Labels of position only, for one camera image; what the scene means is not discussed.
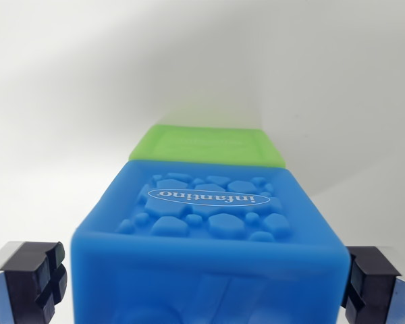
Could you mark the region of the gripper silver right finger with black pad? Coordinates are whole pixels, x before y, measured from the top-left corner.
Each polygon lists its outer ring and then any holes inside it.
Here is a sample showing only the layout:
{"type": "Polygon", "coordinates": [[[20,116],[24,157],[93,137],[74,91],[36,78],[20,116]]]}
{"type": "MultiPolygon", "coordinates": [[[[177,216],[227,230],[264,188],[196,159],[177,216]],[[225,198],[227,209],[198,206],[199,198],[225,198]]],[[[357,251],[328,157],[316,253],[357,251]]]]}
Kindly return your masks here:
{"type": "Polygon", "coordinates": [[[341,306],[349,323],[405,323],[405,276],[375,246],[349,246],[341,306]]]}

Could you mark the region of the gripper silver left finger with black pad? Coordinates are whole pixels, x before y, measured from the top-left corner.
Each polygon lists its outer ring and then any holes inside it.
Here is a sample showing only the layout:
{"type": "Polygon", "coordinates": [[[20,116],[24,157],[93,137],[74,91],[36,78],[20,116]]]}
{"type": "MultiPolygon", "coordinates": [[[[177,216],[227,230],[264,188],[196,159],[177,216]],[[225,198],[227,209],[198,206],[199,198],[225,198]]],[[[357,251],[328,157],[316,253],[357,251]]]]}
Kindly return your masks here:
{"type": "Polygon", "coordinates": [[[0,249],[0,323],[49,323],[68,276],[61,242],[8,242],[0,249]]]}

